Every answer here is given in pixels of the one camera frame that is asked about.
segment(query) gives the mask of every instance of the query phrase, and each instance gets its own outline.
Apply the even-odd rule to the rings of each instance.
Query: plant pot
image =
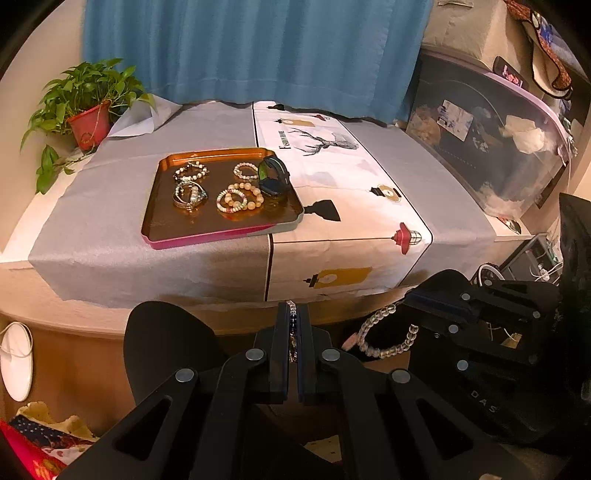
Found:
[[[88,152],[97,147],[107,136],[111,129],[109,122],[109,101],[69,118],[67,121],[72,127],[74,137],[83,152]]]

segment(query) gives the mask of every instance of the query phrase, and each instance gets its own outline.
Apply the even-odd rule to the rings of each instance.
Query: red lamp print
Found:
[[[396,230],[396,233],[392,237],[396,245],[400,245],[403,255],[407,254],[411,245],[417,245],[422,239],[423,237],[420,233],[409,230],[404,223],[400,223],[400,230]]]

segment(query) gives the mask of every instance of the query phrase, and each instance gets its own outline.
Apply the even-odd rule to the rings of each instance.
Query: curtain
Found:
[[[88,0],[84,58],[173,102],[397,118],[432,0]]]

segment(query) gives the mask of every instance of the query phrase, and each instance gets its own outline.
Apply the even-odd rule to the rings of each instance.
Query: white paper label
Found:
[[[465,141],[474,116],[447,100],[439,107],[437,123],[460,140]]]

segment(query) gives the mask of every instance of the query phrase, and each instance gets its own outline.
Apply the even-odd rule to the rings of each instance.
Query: tray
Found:
[[[227,214],[216,206],[219,192],[231,183],[243,181],[234,176],[234,166],[244,161],[258,165],[271,154],[273,151],[266,148],[234,148],[185,152],[161,160],[142,224],[144,241],[154,249],[164,249],[295,229],[304,215],[304,208],[293,187],[285,199],[276,201],[265,197],[262,206],[255,210]],[[207,199],[194,212],[173,204],[174,172],[191,160],[199,160],[209,170],[198,180],[207,191]]]

